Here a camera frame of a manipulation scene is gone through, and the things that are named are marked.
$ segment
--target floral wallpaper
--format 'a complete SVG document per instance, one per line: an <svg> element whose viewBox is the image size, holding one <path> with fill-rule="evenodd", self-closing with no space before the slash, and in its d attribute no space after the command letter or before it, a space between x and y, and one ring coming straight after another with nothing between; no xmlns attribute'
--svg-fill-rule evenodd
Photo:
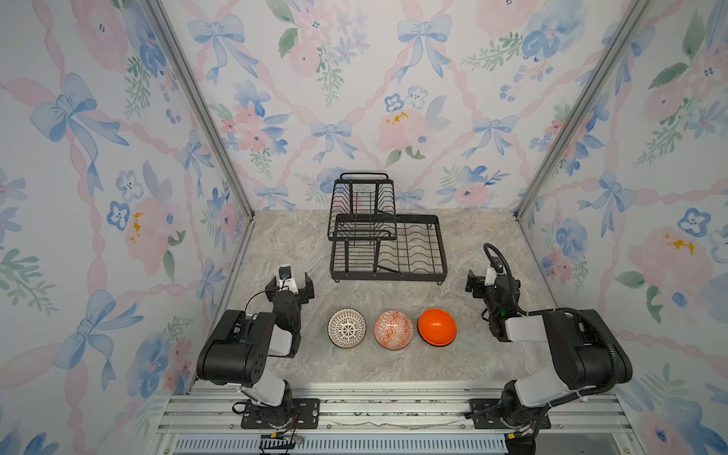
<svg viewBox="0 0 728 455"><path fill-rule="evenodd" d="M163 3L248 199L293 210L339 170L400 209L516 205L630 2Z"/></svg>
<svg viewBox="0 0 728 455"><path fill-rule="evenodd" d="M240 209L135 0L0 11L0 454L140 454Z"/></svg>
<svg viewBox="0 0 728 455"><path fill-rule="evenodd" d="M651 455L728 454L727 22L726 0L654 2L522 221L556 301L629 354Z"/></svg>

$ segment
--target wire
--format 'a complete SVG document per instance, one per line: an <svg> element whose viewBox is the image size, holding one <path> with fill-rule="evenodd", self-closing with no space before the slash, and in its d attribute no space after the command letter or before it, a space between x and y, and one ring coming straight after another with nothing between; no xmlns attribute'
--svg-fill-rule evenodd
<svg viewBox="0 0 728 455"><path fill-rule="evenodd" d="M250 305L250 301L252 301L255 296L260 296L262 293L264 293L264 292L266 292L268 290L274 290L275 292L280 292L281 290L285 290L285 289L288 289L288 286L287 285L286 286L283 286L282 288L263 289L261 292L254 293L253 294L253 297L250 297L248 299L248 302L245 304L245 309L243 309L243 312L245 312L245 313L248 312L248 305Z"/></svg>

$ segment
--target black wire dish rack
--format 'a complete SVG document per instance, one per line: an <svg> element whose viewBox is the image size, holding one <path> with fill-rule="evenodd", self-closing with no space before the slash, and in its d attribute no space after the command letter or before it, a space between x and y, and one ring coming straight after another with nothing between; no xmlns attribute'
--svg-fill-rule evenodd
<svg viewBox="0 0 728 455"><path fill-rule="evenodd" d="M433 281L448 274L440 222L435 215L395 212L394 183L341 178L334 183L329 219L331 278Z"/></svg>

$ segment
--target black cable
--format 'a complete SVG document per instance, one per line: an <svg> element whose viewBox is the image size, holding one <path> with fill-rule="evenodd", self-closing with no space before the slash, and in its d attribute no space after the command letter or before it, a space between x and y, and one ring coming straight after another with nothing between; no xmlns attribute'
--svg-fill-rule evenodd
<svg viewBox="0 0 728 455"><path fill-rule="evenodd" d="M284 289L288 289L288 286L283 286L283 287L282 287L282 288L280 288L280 289L279 289L279 288L275 288L275 289L273 289L273 290L275 290L276 292L279 292L279 291L281 291L281 290L284 290ZM253 298L254 298L255 296L260 296L260 295L261 295L262 293L264 293L264 292L266 292L266 291L268 291L268 290L270 290L270 289L263 289L263 290L262 290L261 292L257 292L257 293L254 293L254 294L253 294L253 297L250 297L250 298L248 299L248 302L247 302L247 303L245 304L245 309L243 309L243 312L245 312L245 313L247 313L247 312L248 312L248 305L250 305L250 301L252 301L252 300L253 300Z"/></svg>
<svg viewBox="0 0 728 455"><path fill-rule="evenodd" d="M518 306L518 301L515 300L515 281L513 280L513 274L510 272L510 266L508 266L508 261L505 260L503 257L503 254L500 252L500 250L496 247L494 247L490 243L483 243L483 251L486 252L486 256L488 256L488 260L491 262L491 265L495 268L495 263L493 261L493 256L488 252L488 249L493 250L494 253L496 253L496 256L498 256L498 259L501 260L503 263L503 268L505 269L505 274L508 277L508 286L510 287L510 298L513 300L513 306L518 310L519 313L523 314L524 316L528 316L529 314L526 313L521 309L520 306Z"/></svg>

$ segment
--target metal corner post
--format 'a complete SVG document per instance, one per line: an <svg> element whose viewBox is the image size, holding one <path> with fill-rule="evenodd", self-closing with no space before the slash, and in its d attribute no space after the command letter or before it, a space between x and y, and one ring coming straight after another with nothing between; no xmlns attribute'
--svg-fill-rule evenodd
<svg viewBox="0 0 728 455"><path fill-rule="evenodd" d="M574 108L566 118L565 126L553 141L553 146L548 151L541 166L536 171L534 179L531 181L526 195L523 197L515 210L516 218L520 221L524 213L527 213L531 204L536 200L541 187L546 182L551 170L558 163L564 149L571 142L571 138L579 129L589 110L592 108L596 98L601 94L604 85L612 74L612 70L616 68L620 58L624 55L627 47L630 45L634 36L639 31L647 12L654 3L654 0L633 0L627 14L620 23L614 34L612 44L606 48L601 59L594 69L594 75L587 83L581 95L577 98Z"/></svg>
<svg viewBox="0 0 728 455"><path fill-rule="evenodd" d="M162 0L143 0L141 4L153 22L152 27L157 32L159 40L163 43L165 51L168 53L168 58L173 62L175 69L178 71L180 83L189 98L192 108L200 117L202 123L200 126L210 141L210 146L220 163L225 178L230 184L233 196L240 204L240 207L242 207L248 221L252 220L252 206L245 196L230 156L227 154L225 145L223 145L222 139L215 128L215 122L207 109L202 92L194 80L191 66L182 51L174 27L172 27L169 16L162 5Z"/></svg>

